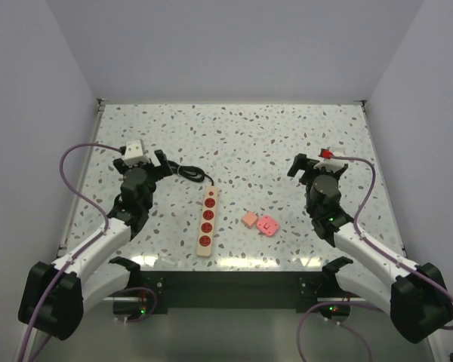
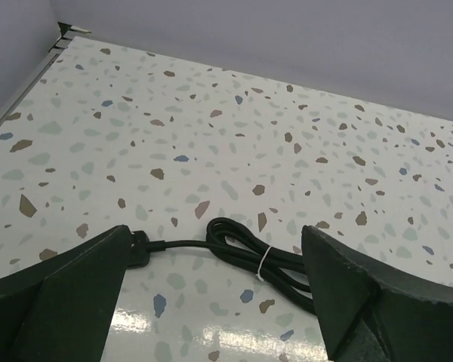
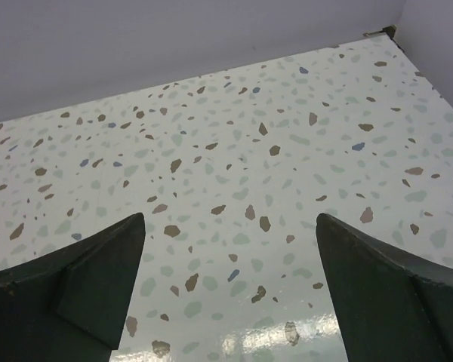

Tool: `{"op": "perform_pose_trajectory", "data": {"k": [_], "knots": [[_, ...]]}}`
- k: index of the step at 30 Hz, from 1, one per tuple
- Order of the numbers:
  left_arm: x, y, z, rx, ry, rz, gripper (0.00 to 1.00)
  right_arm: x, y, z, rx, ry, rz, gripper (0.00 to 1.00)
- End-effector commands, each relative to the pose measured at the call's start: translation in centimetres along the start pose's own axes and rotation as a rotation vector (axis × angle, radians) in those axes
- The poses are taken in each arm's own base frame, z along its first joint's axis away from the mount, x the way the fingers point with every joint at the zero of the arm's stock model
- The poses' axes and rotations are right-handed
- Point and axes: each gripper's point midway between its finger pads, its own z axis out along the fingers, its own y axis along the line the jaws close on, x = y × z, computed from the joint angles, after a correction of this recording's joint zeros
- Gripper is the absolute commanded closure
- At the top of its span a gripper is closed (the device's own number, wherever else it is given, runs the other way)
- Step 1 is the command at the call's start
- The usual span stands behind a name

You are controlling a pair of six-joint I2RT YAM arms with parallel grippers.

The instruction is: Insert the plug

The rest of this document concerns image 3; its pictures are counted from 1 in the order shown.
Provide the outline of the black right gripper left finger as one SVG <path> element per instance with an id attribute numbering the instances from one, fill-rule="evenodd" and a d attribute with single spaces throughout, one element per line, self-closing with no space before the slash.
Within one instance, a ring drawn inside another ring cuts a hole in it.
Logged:
<path id="1" fill-rule="evenodd" d="M 108 361 L 143 253 L 144 216 L 0 271 L 0 361 Z"/>

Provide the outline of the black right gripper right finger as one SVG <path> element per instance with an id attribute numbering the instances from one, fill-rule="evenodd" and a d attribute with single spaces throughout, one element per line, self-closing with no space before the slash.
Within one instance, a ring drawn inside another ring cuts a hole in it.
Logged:
<path id="1" fill-rule="evenodd" d="M 321 213 L 316 239 L 350 361 L 453 361 L 453 268 Z"/>

